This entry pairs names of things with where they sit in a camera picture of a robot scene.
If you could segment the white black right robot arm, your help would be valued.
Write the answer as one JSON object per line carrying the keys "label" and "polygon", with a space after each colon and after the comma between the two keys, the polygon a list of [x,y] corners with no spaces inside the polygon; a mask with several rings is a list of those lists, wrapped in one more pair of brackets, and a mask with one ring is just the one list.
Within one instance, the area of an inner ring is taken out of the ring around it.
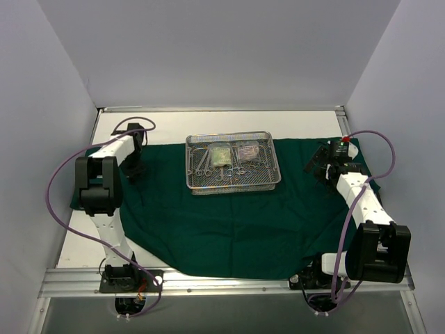
{"label": "white black right robot arm", "polygon": [[405,275],[411,232],[383,209],[364,165],[353,161],[358,148],[344,139],[322,143],[304,168],[352,210],[356,232],[340,255],[325,253],[309,269],[309,279],[324,287],[334,277],[400,283]]}

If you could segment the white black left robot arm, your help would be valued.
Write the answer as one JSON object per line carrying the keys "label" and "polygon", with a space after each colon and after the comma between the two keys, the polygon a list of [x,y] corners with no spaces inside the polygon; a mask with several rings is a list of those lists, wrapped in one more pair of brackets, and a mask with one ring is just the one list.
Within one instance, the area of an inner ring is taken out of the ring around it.
{"label": "white black left robot arm", "polygon": [[90,217],[106,254],[103,279],[125,292],[140,283],[139,270],[132,264],[134,252],[129,246],[120,220],[123,187],[120,173],[133,182],[145,172],[140,160],[143,134],[112,133],[112,143],[103,145],[87,157],[75,161],[75,194],[80,208]]}

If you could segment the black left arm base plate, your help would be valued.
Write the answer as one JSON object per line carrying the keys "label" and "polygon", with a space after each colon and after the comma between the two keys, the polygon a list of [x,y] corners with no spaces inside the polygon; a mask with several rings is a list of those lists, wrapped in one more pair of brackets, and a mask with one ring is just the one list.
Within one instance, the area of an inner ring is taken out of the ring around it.
{"label": "black left arm base plate", "polygon": [[112,273],[102,273],[99,292],[102,294],[123,294],[136,292],[158,292],[159,288],[145,272],[133,272],[123,267],[113,269]]}

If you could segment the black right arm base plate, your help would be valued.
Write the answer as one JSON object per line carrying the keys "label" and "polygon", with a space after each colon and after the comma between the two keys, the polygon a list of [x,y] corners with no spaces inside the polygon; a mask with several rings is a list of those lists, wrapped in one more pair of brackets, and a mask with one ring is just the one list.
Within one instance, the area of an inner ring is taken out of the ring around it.
{"label": "black right arm base plate", "polygon": [[307,267],[288,279],[290,290],[330,289],[333,276],[321,271],[320,268]]}

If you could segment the green surgical drape cloth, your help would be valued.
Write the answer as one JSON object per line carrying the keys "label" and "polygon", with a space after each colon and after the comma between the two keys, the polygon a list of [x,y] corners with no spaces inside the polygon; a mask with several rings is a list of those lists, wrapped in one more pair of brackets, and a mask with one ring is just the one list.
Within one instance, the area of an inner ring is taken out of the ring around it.
{"label": "green surgical drape cloth", "polygon": [[147,170],[122,181],[126,236],[168,266],[191,276],[285,279],[317,255],[347,248],[348,206],[304,167],[320,139],[274,142],[281,182],[272,191],[195,196],[186,186],[185,147],[150,145]]}

